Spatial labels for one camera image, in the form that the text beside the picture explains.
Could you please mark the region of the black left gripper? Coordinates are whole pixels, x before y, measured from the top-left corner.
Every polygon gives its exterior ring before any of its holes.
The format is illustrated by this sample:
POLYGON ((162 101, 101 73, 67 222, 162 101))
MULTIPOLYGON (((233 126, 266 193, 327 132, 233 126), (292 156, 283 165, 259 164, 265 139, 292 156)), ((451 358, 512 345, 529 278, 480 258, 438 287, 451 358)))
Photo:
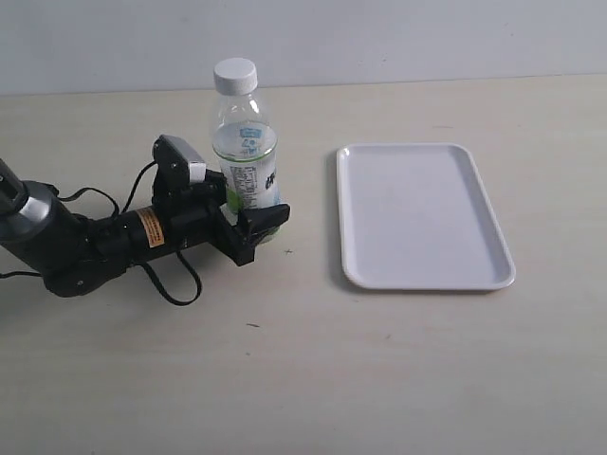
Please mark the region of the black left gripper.
POLYGON ((218 171, 206 171, 202 182, 175 188, 158 170, 152 208, 162 226, 165 243, 173 250, 210 244, 235 264, 252 263, 255 246, 272 237, 288 221, 290 206, 241 209, 236 227, 221 210, 227 201, 226 187, 226 177, 218 171))

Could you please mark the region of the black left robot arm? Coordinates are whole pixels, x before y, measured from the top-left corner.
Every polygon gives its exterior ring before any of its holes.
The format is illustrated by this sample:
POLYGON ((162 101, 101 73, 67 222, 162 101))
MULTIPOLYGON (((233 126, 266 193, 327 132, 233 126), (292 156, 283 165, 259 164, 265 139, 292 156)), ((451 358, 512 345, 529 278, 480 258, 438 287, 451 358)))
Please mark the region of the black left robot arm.
POLYGON ((153 260, 175 255, 200 288, 201 278, 184 250, 210 244, 236 265, 249 264, 256 247, 289 218, 289 205, 279 204, 241 209, 231 223, 222 211, 227 201, 223 174, 208 171, 202 181, 192 183, 178 175, 176 162, 151 165, 156 176, 150 206, 114 207, 110 216, 94 220, 66 207, 83 190, 62 197, 54 186, 22 180, 3 164, 1 246, 28 265, 28 276, 42 279, 58 297, 84 296, 140 267, 166 301, 186 306, 187 300, 165 289, 153 260))

